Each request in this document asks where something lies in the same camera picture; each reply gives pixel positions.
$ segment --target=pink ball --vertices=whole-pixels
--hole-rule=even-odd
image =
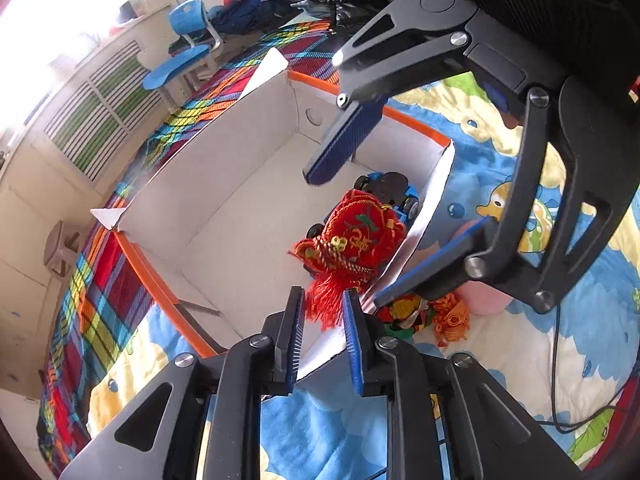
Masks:
[[[479,220],[471,220],[462,224],[454,233],[453,238],[460,236]],[[456,296],[464,301],[470,312],[480,316],[497,314],[504,310],[513,299],[508,294],[496,290],[490,285],[481,282],[466,282],[456,289]]]

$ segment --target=plaid blanket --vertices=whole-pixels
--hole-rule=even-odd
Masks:
[[[345,38],[327,29],[327,22],[281,28],[223,66],[140,147],[106,207],[126,205],[180,146],[231,106],[270,48],[277,48],[291,69],[336,82],[331,57]],[[152,303],[113,235],[96,222],[64,295],[44,370],[38,444],[56,476],[89,442],[91,390]]]

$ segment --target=black cable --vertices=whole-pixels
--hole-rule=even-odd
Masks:
[[[585,418],[580,422],[574,422],[574,423],[565,424],[564,422],[559,422],[558,411],[556,410],[556,364],[558,361],[560,315],[561,315],[560,303],[558,303],[558,306],[556,306],[556,332],[554,333],[554,346],[553,346],[552,356],[551,356],[551,418],[552,418],[552,421],[539,420],[538,424],[540,426],[553,426],[556,428],[556,430],[558,430],[559,433],[569,434],[569,433],[573,433],[575,430],[587,424],[588,422],[591,422],[594,418],[600,416],[602,413],[606,412],[607,410],[626,412],[626,410],[623,410],[622,408],[617,408],[616,406],[612,406],[611,403],[614,400],[616,400],[616,398],[618,398],[619,394],[625,388],[626,383],[628,382],[628,379],[625,381],[625,384],[623,384],[620,387],[620,389],[616,392],[616,394],[611,398],[611,400],[605,406],[601,407],[599,410],[596,410],[596,412],[594,412],[593,415],[591,415],[590,417]]]
[[[386,473],[386,467],[384,469],[381,469],[380,471],[378,471],[377,473],[366,477],[364,480],[376,480],[376,478],[382,476],[384,473]]]

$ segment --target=round hole in box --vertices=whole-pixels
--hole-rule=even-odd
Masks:
[[[313,108],[307,108],[305,110],[306,120],[309,121],[313,126],[321,126],[322,125],[322,115],[314,110]]]

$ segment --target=toy car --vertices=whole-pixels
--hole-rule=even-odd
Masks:
[[[358,177],[353,188],[371,193],[383,204],[392,206],[398,214],[398,219],[408,228],[418,216],[418,209],[420,209],[418,191],[409,184],[409,179],[402,173],[395,171],[369,173]],[[306,237],[315,238],[322,233],[323,229],[324,224],[314,224],[306,232]]]

